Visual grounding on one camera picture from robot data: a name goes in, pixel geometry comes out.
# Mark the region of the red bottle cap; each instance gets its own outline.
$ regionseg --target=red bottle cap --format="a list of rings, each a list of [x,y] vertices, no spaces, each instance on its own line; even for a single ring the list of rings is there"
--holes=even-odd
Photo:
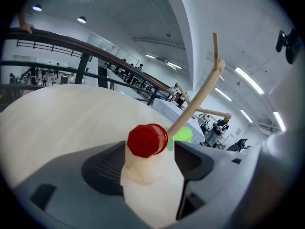
[[[157,124],[138,125],[128,136],[127,145],[133,155],[148,158],[162,152],[167,145],[165,129]]]

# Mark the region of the ceiling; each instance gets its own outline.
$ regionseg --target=ceiling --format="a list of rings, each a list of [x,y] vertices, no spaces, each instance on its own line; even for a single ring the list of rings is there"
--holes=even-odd
[[[132,37],[141,53],[171,59],[172,63],[181,66],[181,72],[188,76],[183,38],[168,0],[54,1],[29,0],[28,4],[39,2],[43,5],[44,14],[72,21],[75,21],[75,11],[86,17],[91,14],[93,17],[111,18]]]
[[[120,24],[142,53],[166,58],[181,66],[181,71],[187,78],[190,77],[189,67],[193,65],[188,66],[177,14],[174,14],[168,0],[31,1],[43,4],[44,14],[71,21],[75,21],[76,14],[88,13],[101,20],[111,18]],[[291,24],[283,21],[283,12],[272,0],[212,0],[206,7],[204,13],[198,10],[198,17],[205,19],[208,27],[212,28],[211,32],[218,33],[219,54],[226,62],[222,74],[224,82],[217,83],[217,87],[233,100],[230,103],[233,107],[238,111],[244,109],[256,124],[277,127],[272,114],[275,107],[268,92],[291,69],[285,55],[275,51],[279,30],[289,33]],[[213,66],[212,33],[211,40],[208,41],[206,50],[200,52],[202,70],[196,76],[199,85],[204,82]],[[235,73],[236,67],[248,73],[265,94],[258,95]]]

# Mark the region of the table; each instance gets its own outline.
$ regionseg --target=table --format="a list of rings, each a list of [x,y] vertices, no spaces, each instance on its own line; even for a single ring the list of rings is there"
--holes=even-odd
[[[164,117],[166,117],[172,123],[174,123],[183,113],[183,110],[178,108],[175,104],[157,98],[153,101],[152,108],[158,111]],[[204,134],[198,123],[194,122],[193,119],[190,118],[185,126],[189,127],[192,130],[192,143],[199,144],[201,142],[204,142]]]
[[[149,123],[171,125],[151,107],[115,91],[80,84],[45,87],[19,98],[0,114],[2,172],[14,188],[55,157],[127,140],[130,130]],[[168,166],[153,190],[133,182],[126,187],[134,196],[139,191],[135,197],[141,199],[132,206],[125,202],[153,228],[175,222],[183,192],[174,152],[165,149],[161,154]]]

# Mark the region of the black metal railing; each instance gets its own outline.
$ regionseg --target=black metal railing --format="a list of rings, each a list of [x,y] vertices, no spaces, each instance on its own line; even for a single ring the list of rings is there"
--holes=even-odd
[[[33,30],[33,34],[28,34],[24,31],[21,31],[17,28],[11,28],[5,35],[5,40],[18,40],[17,46],[20,46],[20,43],[23,41],[33,42],[31,47],[33,48],[40,48],[42,45],[45,46],[46,44],[50,45],[51,51],[54,48],[64,48],[69,49],[71,52],[71,56],[74,55],[76,52],[79,53],[79,57],[81,58],[78,68],[71,68],[71,67],[63,67],[57,65],[50,65],[50,64],[43,64],[37,62],[22,62],[22,61],[0,61],[0,68],[1,66],[24,66],[24,67],[34,67],[34,68],[42,68],[42,69],[51,69],[51,70],[58,70],[62,72],[69,72],[75,73],[75,82],[74,84],[81,84],[83,77],[92,77],[99,80],[103,80],[106,82],[115,83],[118,85],[129,87],[135,90],[137,93],[140,93],[142,97],[145,99],[136,98],[139,101],[147,102],[147,105],[152,104],[156,97],[169,100],[173,95],[163,86],[161,86],[157,81],[148,77],[138,69],[130,66],[123,60],[117,58],[116,56],[100,49],[95,46],[92,46],[88,43],[82,42],[80,40],[58,35],[49,31],[42,31],[42,30]],[[87,62],[90,58],[97,57],[107,62],[108,65],[112,67],[118,67],[120,70],[124,70],[127,75],[133,75],[137,79],[141,80],[143,85],[131,85],[125,83],[126,81],[120,82],[114,79],[110,79],[105,76],[100,76],[97,74],[85,72]],[[41,89],[45,86],[36,86],[36,85],[28,85],[28,84],[0,84],[0,90],[4,91],[17,91],[17,90],[37,90]],[[0,101],[0,107],[6,106],[6,103]]]
[[[25,40],[17,40],[17,47],[27,47],[27,48],[32,48],[32,49],[44,49],[48,50],[51,52],[60,52],[67,54],[69,56],[74,56],[81,58],[82,52],[76,51],[76,50],[71,50],[69,48],[63,48],[63,47],[58,47],[56,45],[51,45],[47,43],[40,43],[40,42],[31,42],[31,41],[25,41]]]

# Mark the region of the white tablecloth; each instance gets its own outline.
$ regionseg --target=white tablecloth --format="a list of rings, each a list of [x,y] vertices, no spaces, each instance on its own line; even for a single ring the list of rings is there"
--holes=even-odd
[[[174,123],[183,113],[183,110],[178,108],[173,103],[158,98],[153,101],[152,108],[162,114],[172,123]],[[204,142],[204,135],[197,122],[194,122],[193,119],[190,118],[185,126],[189,127],[192,130],[192,143],[199,144],[200,142]]]

